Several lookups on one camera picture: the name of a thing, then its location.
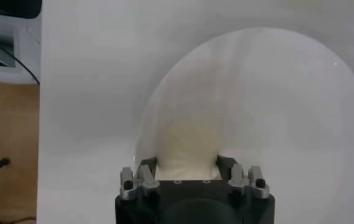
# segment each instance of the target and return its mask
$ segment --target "white wall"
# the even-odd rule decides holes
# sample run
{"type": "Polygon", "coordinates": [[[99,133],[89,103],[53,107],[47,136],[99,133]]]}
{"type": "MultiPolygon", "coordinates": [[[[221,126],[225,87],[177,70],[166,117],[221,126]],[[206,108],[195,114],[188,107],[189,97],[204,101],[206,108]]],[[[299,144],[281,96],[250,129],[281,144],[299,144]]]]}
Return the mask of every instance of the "white wall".
{"type": "Polygon", "coordinates": [[[220,34],[303,32],[354,72],[354,0],[48,0],[43,4],[38,223],[114,223],[139,119],[189,51],[220,34]]]}

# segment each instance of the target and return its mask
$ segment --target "transparent dome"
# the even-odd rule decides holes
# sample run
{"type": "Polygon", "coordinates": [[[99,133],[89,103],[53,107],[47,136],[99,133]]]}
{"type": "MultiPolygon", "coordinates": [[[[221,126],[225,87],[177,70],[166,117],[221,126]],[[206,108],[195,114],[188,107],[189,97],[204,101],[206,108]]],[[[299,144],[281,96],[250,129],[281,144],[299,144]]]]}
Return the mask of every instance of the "transparent dome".
{"type": "Polygon", "coordinates": [[[178,124],[215,130],[197,138],[206,149],[261,166],[276,223],[354,223],[354,74],[317,41],[253,28],[190,52],[146,108],[136,162],[178,124]]]}

